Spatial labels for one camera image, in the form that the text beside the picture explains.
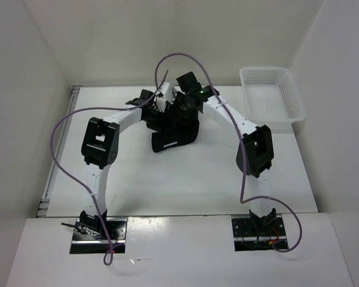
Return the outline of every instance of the white label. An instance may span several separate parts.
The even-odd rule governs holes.
[[[164,145],[163,148],[167,148],[168,146],[176,145],[178,142],[172,142],[168,143],[167,145]]]

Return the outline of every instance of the white wall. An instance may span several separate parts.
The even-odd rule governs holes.
[[[49,134],[69,95],[23,2],[0,1],[0,286],[25,218],[36,214],[51,163]]]
[[[287,66],[321,0],[25,0],[73,84],[152,83],[156,63],[183,51],[216,83],[249,65]],[[195,66],[171,60],[170,79]]]
[[[359,0],[323,2],[291,71],[308,112],[303,161],[359,287]]]

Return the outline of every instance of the white plastic basket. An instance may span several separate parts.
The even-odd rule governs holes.
[[[294,123],[306,118],[305,107],[288,69],[246,67],[239,74],[249,120],[261,123]]]

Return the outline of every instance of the beige wall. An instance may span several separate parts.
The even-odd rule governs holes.
[[[25,5],[0,1],[0,286],[50,168],[48,139],[70,88]]]
[[[359,287],[359,0],[325,0],[291,71],[308,119],[297,140]]]
[[[216,83],[249,65],[287,66],[321,0],[25,0],[73,84],[152,83],[156,63],[183,51]],[[170,79],[195,69],[167,64]]]

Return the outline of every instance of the white tabletop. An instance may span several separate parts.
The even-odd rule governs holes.
[[[81,88],[73,109],[90,106],[122,107],[142,88]],[[244,114],[240,87],[217,87],[232,107]],[[86,164],[81,144],[90,117],[112,111],[89,111],[73,116],[61,164],[85,182]],[[195,143],[153,153],[151,130],[138,123],[120,136],[119,155],[109,171],[108,216],[221,215],[248,213],[239,202],[242,174],[235,163],[238,140],[200,114]],[[317,206],[291,126],[273,133],[275,158],[270,169],[272,196],[296,212],[317,212]],[[252,196],[247,185],[245,198]],[[47,217],[78,216],[89,198],[84,188],[55,170],[48,188]],[[276,204],[279,213],[288,212]]]
[[[299,215],[303,238],[289,254],[235,252],[231,217],[129,218],[126,253],[106,267],[102,254],[70,255],[73,218],[28,219],[7,287],[279,286],[351,287],[330,218]],[[288,242],[298,237],[283,215]]]

